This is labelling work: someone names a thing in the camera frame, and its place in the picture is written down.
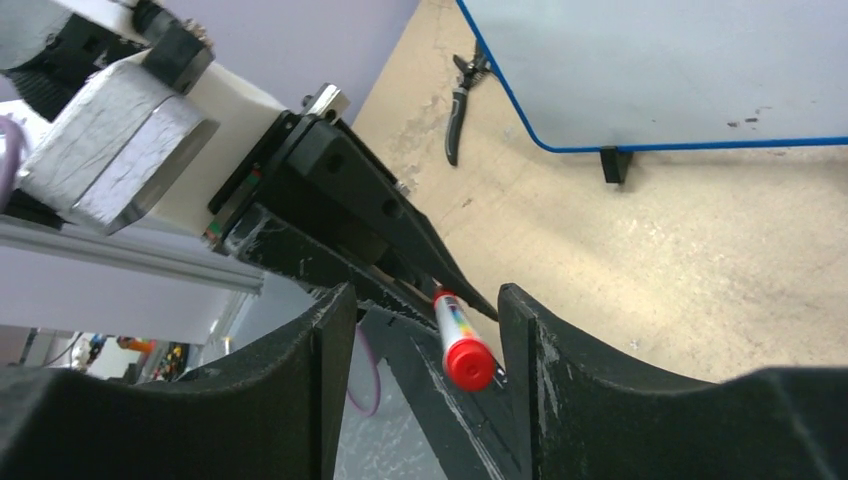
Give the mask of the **red capped whiteboard marker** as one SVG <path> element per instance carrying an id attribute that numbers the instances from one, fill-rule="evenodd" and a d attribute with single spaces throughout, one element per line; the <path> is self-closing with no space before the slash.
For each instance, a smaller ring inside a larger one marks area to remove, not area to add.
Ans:
<path id="1" fill-rule="evenodd" d="M 445 374 L 463 391 L 482 391 L 491 383 L 496 371 L 496 361 L 489 346 L 474 330 L 453 292 L 438 288 L 433 307 Z"/>

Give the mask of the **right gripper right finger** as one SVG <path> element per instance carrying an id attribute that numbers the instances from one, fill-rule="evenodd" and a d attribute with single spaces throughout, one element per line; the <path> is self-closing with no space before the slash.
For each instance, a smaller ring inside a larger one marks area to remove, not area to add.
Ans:
<path id="1" fill-rule="evenodd" d="M 847 371 L 710 383 L 625 354 L 514 284 L 498 295 L 524 479 L 843 479 Z"/>

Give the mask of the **blue framed whiteboard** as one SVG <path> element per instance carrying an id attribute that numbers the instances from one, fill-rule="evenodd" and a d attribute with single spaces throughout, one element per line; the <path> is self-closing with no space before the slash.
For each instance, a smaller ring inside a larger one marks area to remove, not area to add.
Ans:
<path id="1" fill-rule="evenodd" d="M 533 142 L 598 152 L 843 145 L 843 1 L 463 1 Z"/>

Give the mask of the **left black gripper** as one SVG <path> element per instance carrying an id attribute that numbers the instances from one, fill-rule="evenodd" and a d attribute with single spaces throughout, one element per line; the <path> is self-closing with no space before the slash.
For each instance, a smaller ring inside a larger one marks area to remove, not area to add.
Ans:
<path id="1" fill-rule="evenodd" d="M 345 123 L 333 124 L 349 105 L 338 86 L 325 83 L 303 98 L 301 112 L 283 110 L 207 204 L 213 219 L 203 239 L 214 252 L 309 286 L 349 283 L 361 304 L 428 332 L 437 330 L 431 303 L 393 278 L 437 281 L 496 320 L 496 308 L 466 279 L 427 216 L 401 194 L 396 177 Z M 251 206 L 277 166 L 279 180 L 288 183 L 278 190 L 292 195 L 280 202 L 285 218 L 366 264 Z M 371 266 L 388 257 L 398 261 L 384 270 L 393 278 Z"/>

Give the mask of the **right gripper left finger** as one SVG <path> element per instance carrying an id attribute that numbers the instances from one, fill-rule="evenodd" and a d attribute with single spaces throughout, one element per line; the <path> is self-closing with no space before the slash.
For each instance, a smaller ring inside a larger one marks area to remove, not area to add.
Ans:
<path id="1" fill-rule="evenodd" d="M 5 479 L 330 479 L 357 301 L 306 312 L 175 382 L 1 371 Z"/>

